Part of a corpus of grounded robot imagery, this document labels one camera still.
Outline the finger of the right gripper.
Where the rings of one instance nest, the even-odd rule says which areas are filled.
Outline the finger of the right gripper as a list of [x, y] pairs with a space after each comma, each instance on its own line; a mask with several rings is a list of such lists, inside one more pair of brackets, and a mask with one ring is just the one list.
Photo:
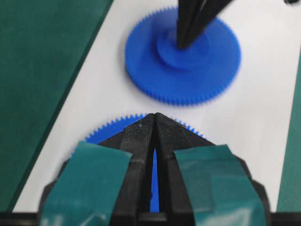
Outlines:
[[190, 30], [189, 46], [204, 31], [206, 26], [226, 8], [232, 0], [206, 0], [206, 3], [198, 14], [198, 17]]
[[203, 9], [206, 0], [179, 0], [177, 19], [177, 47], [184, 49], [189, 46], [190, 30], [198, 14]]

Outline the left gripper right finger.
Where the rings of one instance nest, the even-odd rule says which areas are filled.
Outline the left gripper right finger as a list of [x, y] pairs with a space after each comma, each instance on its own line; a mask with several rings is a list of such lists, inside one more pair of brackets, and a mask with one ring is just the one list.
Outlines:
[[171, 226], [269, 226], [265, 188], [228, 146], [155, 114], [160, 208]]

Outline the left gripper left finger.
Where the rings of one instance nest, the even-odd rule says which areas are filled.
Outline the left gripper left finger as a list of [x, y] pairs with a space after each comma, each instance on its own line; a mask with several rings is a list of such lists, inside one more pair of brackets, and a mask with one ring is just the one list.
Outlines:
[[79, 142], [43, 191], [41, 226], [135, 226], [151, 206], [154, 114], [111, 122]]

